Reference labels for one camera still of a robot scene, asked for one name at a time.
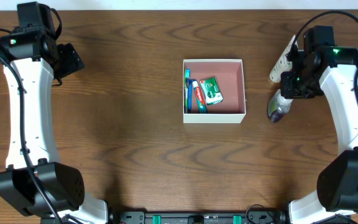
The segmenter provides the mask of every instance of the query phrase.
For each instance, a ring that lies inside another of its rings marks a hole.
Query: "small green carton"
[[[214,105],[223,101],[223,96],[216,77],[201,80],[200,85],[207,105]]]

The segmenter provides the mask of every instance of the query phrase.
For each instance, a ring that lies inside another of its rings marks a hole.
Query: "robotic arm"
[[[51,13],[60,22],[55,31]],[[71,44],[56,44],[62,23],[56,10],[37,2],[17,6],[20,26],[0,38],[0,56],[10,63],[24,88],[24,132],[32,170],[60,217],[83,223],[109,223],[107,203],[85,193],[79,170],[60,163],[50,106],[52,82],[84,68]],[[11,102],[11,143],[6,171],[0,172],[0,196],[24,216],[55,223],[41,192],[36,189],[22,154],[18,82],[5,66]]]
[[[295,49],[288,58],[293,69],[282,73],[282,96],[325,95],[339,145],[338,158],[319,175],[317,191],[289,204],[290,221],[314,223],[335,214],[358,213],[357,49],[338,47],[332,27],[316,26],[305,32],[304,50]]]

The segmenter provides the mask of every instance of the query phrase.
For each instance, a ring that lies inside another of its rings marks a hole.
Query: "white box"
[[[194,90],[192,91],[190,113],[185,113],[183,92],[183,123],[241,123],[246,115],[244,71],[241,59],[188,59],[183,60],[182,77],[190,69],[190,78],[200,80],[216,77],[223,101],[208,105],[208,114],[199,114]]]

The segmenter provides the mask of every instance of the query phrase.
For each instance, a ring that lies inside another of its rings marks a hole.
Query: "white wall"
[[[0,0],[0,10],[17,3]],[[57,10],[358,9],[358,0],[38,0]]]

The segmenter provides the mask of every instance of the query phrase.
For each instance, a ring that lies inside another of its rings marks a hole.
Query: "wood grain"
[[[58,42],[71,42],[86,65],[52,90],[63,163],[81,171],[88,192],[117,208],[245,210],[305,196],[337,155],[331,112],[324,97],[296,100],[281,122],[270,123],[266,106],[275,89],[267,79],[292,35],[319,12],[60,12]],[[0,27],[17,24],[15,12],[0,12]],[[337,44],[358,47],[350,19],[326,16],[318,24],[334,26]],[[242,124],[182,123],[185,58],[243,59]],[[0,64],[0,171],[9,132]],[[0,223],[8,222],[39,219],[20,216],[0,198]]]

